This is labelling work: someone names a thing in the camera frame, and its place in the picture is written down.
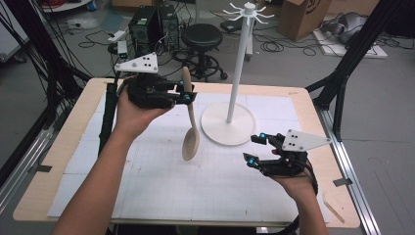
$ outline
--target gray floor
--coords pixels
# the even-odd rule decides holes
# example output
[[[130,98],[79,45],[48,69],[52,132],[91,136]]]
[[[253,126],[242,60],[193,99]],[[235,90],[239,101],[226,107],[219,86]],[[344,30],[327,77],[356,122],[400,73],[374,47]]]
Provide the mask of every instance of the gray floor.
[[[113,13],[107,6],[94,13],[94,16],[103,21],[106,14]],[[124,29],[131,14],[118,14],[124,16],[118,29]],[[203,12],[202,21],[216,25],[220,23],[220,19],[208,11]],[[270,25],[275,24],[275,20],[270,21]],[[79,42],[85,41],[85,34],[97,30],[66,34],[66,40],[80,62],[95,76],[102,76],[110,71],[107,48],[96,45],[82,49],[77,46]],[[258,33],[280,36],[275,28]],[[94,38],[105,41],[108,36],[100,34]],[[219,46],[220,51],[211,52],[228,72],[229,78],[222,81],[214,76],[210,82],[232,82],[238,43],[237,35],[226,35]],[[411,46],[412,42],[403,43]],[[315,56],[306,56],[301,49],[285,48],[280,53],[267,53],[259,46],[260,43],[254,43],[254,56],[250,62],[244,63],[242,84],[305,87],[330,74],[341,59],[323,56],[318,48],[315,48]],[[415,204],[412,201],[415,196],[412,182],[412,169],[415,166],[415,158],[412,157],[415,139],[415,108],[412,103],[415,100],[415,53],[414,50],[401,48],[382,48],[388,54],[386,60],[364,59],[349,80],[342,136],[382,234],[409,235],[415,234]],[[160,61],[166,59],[168,56],[160,57]],[[179,66],[177,62],[170,62],[161,67],[161,74],[174,71]],[[170,78],[178,79],[178,76],[175,73]],[[0,99],[0,165],[3,165],[46,106],[44,92],[31,63],[0,64]],[[2,209],[0,234],[50,232],[53,224],[17,222],[12,218],[13,210],[31,176],[27,176],[8,207]],[[332,229],[331,233],[362,234],[362,231],[360,228]]]

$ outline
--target white mug tree stand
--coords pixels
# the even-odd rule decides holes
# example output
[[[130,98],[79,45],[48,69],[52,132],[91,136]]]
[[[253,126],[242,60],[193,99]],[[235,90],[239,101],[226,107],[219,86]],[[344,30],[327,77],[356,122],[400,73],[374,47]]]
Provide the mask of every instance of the white mug tree stand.
[[[207,107],[202,114],[201,125],[204,133],[214,142],[227,146],[237,146],[250,141],[251,135],[255,133],[256,128],[254,115],[244,106],[236,104],[250,29],[254,25],[255,20],[261,24],[267,24],[260,21],[257,16],[264,18],[271,18],[273,16],[264,16],[259,14],[258,12],[262,12],[265,7],[261,10],[257,10],[255,4],[253,3],[246,3],[244,5],[244,9],[237,8],[232,3],[230,3],[230,5],[234,9],[239,10],[238,12],[232,13],[223,10],[223,12],[229,15],[239,15],[235,19],[230,19],[231,21],[244,18],[232,84],[231,98],[229,103],[217,103]]]

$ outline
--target spoon handle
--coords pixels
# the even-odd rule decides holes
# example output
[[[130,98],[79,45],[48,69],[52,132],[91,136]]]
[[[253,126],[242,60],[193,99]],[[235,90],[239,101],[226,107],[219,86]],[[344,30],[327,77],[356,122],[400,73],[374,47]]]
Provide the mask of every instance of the spoon handle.
[[[192,92],[192,80],[191,80],[189,69],[187,67],[183,67],[182,79],[183,79],[184,91]],[[195,114],[193,112],[193,103],[187,106],[187,110],[189,112],[189,119],[190,119],[190,122],[192,123],[192,127],[196,129]]]

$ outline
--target forearm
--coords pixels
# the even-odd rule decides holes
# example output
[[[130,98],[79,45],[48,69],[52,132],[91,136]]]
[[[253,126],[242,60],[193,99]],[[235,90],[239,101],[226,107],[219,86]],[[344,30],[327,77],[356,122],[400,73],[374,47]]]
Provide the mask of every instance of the forearm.
[[[53,234],[105,234],[132,140],[113,133]]]
[[[304,195],[296,200],[296,204],[300,216],[300,235],[329,234],[314,195]]]

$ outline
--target hand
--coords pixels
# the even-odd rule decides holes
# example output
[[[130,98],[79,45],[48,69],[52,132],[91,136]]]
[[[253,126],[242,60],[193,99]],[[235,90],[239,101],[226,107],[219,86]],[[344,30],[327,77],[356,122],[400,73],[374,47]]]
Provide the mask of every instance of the hand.
[[[272,153],[277,155],[276,150],[272,150]],[[300,173],[295,177],[270,176],[270,178],[281,184],[287,194],[297,202],[304,197],[315,198],[311,180],[305,172]]]
[[[133,141],[149,126],[150,122],[165,114],[169,109],[142,109],[128,100],[126,87],[121,92],[116,113],[116,124],[113,132]]]

